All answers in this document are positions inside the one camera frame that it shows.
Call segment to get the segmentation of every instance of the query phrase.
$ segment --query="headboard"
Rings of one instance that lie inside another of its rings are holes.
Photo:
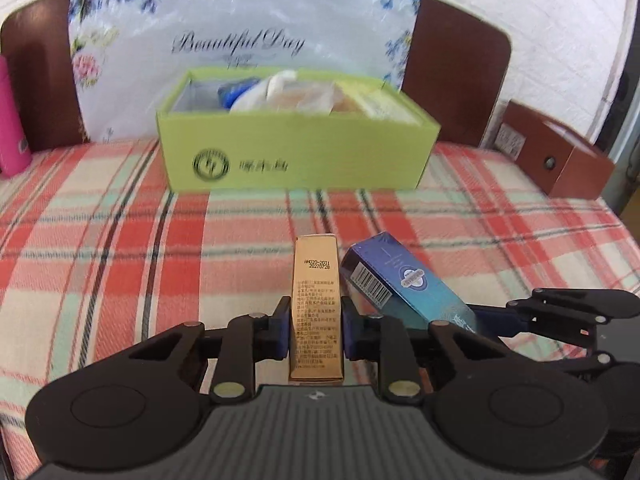
[[[37,0],[0,28],[33,151],[86,140],[70,58],[69,1]],[[441,124],[441,140],[477,146],[510,56],[502,31],[439,0],[421,0],[402,90]]]

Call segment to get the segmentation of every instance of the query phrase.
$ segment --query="metal pin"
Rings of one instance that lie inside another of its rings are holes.
[[[420,393],[420,384],[413,381],[395,381],[389,385],[389,391],[396,397],[415,397]]]
[[[244,386],[234,382],[220,383],[213,387],[213,393],[223,399],[235,399],[244,394]]]

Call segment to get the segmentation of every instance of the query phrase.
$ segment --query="red and white checkered cloth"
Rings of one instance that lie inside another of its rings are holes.
[[[0,422],[19,477],[38,462],[24,410],[47,382],[190,319],[273,311],[296,236],[342,254],[388,230],[468,303],[536,286],[640,289],[640,251],[603,202],[549,200],[498,153],[438,143],[411,191],[167,190],[155,141],[35,157],[0,185]],[[361,308],[370,306],[362,304]],[[575,349],[522,335],[538,359]],[[348,381],[366,381],[359,365]],[[267,362],[258,381],[283,382]]]

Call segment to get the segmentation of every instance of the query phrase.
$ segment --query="blue and purple box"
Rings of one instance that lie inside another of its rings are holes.
[[[426,329],[430,321],[445,319],[484,332],[466,303],[387,232],[353,244],[340,272],[382,314],[407,328]]]

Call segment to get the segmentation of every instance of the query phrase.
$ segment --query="green box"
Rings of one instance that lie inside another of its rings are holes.
[[[276,72],[277,68],[219,67],[187,72],[157,115],[172,190],[417,186],[440,125],[378,79],[298,70],[300,80],[350,80],[382,88],[415,115],[417,124],[353,113],[174,111],[178,99],[198,84]]]

